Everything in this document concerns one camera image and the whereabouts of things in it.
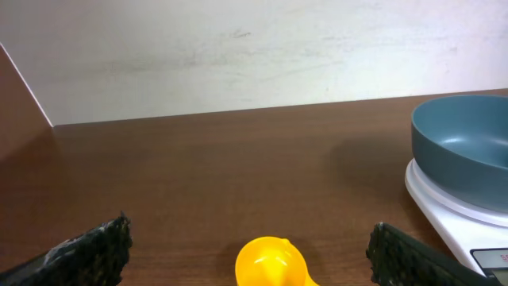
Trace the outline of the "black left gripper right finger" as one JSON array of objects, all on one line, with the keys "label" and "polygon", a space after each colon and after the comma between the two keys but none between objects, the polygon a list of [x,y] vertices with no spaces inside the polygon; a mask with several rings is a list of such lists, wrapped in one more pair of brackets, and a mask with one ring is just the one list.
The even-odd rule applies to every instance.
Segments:
[{"label": "black left gripper right finger", "polygon": [[478,274],[396,227],[379,222],[370,234],[366,257],[371,281],[381,286],[488,286]]}]

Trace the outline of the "yellow plastic measuring scoop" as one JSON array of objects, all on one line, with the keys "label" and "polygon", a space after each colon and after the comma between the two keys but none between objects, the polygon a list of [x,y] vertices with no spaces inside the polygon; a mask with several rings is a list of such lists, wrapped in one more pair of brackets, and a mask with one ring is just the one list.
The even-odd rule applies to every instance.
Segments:
[{"label": "yellow plastic measuring scoop", "polygon": [[238,286],[318,286],[306,260],[287,238],[259,237],[246,243],[235,261]]}]

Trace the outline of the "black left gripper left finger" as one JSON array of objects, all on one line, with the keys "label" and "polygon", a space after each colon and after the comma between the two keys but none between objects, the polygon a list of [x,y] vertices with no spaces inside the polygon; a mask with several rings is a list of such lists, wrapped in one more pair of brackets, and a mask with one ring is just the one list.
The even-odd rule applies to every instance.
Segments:
[{"label": "black left gripper left finger", "polygon": [[129,263],[131,220],[121,214],[1,273],[2,285],[117,285]]}]

